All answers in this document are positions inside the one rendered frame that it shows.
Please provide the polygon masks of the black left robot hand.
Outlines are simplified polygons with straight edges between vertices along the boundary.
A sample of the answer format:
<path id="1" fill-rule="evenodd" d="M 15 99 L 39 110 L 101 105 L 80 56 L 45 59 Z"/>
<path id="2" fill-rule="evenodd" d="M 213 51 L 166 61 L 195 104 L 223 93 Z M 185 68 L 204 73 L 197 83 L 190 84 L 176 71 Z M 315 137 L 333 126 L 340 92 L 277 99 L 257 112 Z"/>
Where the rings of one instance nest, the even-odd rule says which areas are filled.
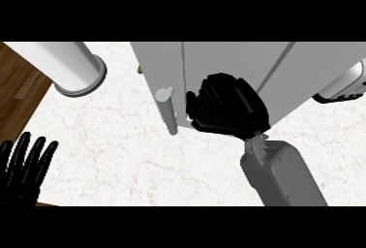
<path id="1" fill-rule="evenodd" d="M 0 144 L 0 207 L 36 207 L 40 187 L 60 146 L 46 138 L 30 145 L 30 132 L 24 132 L 17 145 L 11 140 Z"/>

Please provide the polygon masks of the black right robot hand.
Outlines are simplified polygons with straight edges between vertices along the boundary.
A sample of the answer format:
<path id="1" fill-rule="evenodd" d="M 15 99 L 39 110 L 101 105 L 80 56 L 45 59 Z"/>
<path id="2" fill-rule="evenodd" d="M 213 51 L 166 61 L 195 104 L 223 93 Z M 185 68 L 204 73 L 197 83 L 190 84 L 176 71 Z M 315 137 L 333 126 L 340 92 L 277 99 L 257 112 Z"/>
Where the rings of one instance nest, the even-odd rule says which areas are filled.
<path id="1" fill-rule="evenodd" d="M 200 94 L 187 92 L 187 113 L 200 132 L 250 140 L 271 129 L 269 111 L 243 78 L 219 73 L 203 81 Z"/>

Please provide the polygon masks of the grey cabinet door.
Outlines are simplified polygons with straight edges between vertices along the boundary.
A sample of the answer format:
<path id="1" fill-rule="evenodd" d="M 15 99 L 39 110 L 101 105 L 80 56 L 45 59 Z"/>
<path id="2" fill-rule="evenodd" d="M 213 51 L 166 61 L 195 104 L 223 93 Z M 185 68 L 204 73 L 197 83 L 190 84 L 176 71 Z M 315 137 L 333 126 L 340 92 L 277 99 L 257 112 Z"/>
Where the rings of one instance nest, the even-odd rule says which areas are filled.
<path id="1" fill-rule="evenodd" d="M 156 98 L 173 88 L 178 129 L 190 127 L 187 92 L 209 75 L 243 78 L 278 123 L 366 58 L 366 42 L 135 42 L 132 44 Z"/>

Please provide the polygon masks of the white and black appliance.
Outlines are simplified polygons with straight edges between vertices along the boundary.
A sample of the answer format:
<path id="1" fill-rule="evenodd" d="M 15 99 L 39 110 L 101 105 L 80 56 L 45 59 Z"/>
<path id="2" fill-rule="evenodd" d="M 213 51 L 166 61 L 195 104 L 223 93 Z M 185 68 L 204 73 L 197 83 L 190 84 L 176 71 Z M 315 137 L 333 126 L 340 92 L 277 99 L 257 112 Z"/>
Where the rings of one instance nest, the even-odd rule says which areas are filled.
<path id="1" fill-rule="evenodd" d="M 313 95 L 321 104 L 359 99 L 366 93 L 366 58 L 344 72 L 334 82 Z"/>

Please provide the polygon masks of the white cylindrical appliance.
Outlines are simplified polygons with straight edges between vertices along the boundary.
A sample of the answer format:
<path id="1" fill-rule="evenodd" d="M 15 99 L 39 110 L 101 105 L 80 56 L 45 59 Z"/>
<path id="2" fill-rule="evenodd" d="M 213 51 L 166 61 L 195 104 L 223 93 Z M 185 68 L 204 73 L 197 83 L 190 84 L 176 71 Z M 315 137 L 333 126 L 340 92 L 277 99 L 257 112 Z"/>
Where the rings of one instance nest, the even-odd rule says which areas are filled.
<path id="1" fill-rule="evenodd" d="M 54 80 L 66 96 L 86 96 L 102 85 L 107 63 L 83 42 L 7 42 L 7 45 Z"/>

